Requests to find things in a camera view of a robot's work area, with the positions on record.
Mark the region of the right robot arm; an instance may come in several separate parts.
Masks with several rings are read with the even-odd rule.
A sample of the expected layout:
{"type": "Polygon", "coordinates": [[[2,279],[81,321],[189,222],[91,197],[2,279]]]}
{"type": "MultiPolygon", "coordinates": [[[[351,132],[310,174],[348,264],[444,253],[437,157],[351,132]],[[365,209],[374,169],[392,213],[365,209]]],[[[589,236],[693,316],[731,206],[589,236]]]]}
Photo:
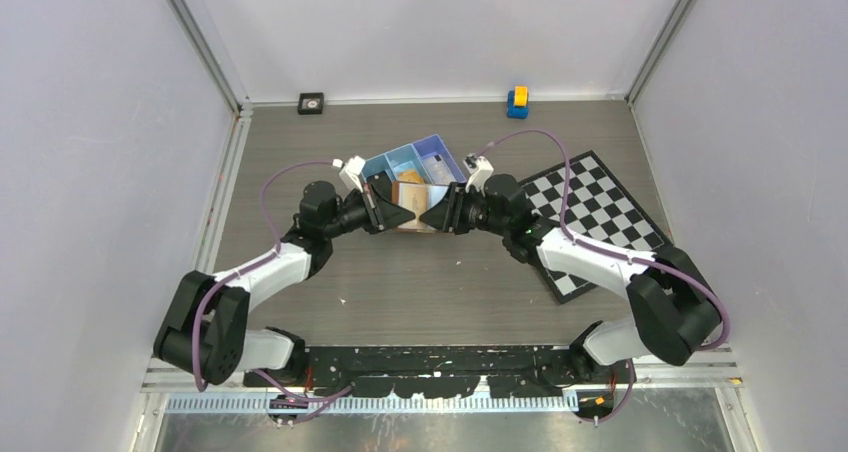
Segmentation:
{"type": "Polygon", "coordinates": [[[625,299],[628,317],[588,327],[569,347],[572,372],[584,382],[645,355],[682,366],[711,347],[711,334],[720,334],[716,345],[728,335],[725,309],[684,251],[673,245],[635,251],[577,234],[537,214],[510,175],[494,175],[482,187],[453,183],[420,220],[456,235],[496,234],[517,261],[573,275],[625,299]]]}

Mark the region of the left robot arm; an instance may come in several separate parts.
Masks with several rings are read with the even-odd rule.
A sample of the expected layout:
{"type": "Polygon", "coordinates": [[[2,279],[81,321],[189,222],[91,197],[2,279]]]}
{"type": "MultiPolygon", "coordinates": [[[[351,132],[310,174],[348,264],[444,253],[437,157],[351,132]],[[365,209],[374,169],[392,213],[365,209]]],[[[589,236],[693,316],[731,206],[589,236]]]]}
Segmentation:
{"type": "Polygon", "coordinates": [[[284,386],[307,370],[295,352],[301,339],[275,328],[251,330],[250,313],[285,288],[314,277],[332,255],[333,239],[356,230],[378,234],[415,218],[386,198],[381,179],[346,197],[326,181],[308,184],[292,227],[266,253],[228,271],[190,271],[175,290],[153,344],[153,355],[193,375],[199,390],[235,372],[266,369],[284,386]]]}

